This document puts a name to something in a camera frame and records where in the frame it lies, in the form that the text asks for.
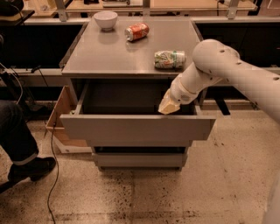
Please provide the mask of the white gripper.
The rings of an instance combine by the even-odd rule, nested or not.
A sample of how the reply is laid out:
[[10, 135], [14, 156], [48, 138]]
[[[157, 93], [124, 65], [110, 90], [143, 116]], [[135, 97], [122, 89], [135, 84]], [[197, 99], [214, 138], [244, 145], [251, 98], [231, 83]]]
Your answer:
[[186, 105], [196, 98], [196, 94], [189, 92], [181, 83], [180, 77], [176, 77], [164, 94], [162, 101], [158, 106], [158, 112], [164, 115], [171, 114], [180, 109], [180, 104]]

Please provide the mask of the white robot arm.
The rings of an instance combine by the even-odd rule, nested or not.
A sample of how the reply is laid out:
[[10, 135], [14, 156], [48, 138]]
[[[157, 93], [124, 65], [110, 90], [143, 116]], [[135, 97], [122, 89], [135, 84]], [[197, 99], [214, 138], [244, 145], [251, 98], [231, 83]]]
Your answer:
[[[214, 39], [203, 40], [192, 53], [192, 64], [171, 83], [159, 104], [159, 113], [171, 114], [190, 104], [199, 93], [225, 80], [263, 111], [276, 124], [280, 122], [279, 75], [250, 65], [239, 53]], [[269, 180], [269, 195], [262, 212], [262, 224], [280, 222], [279, 169]]]

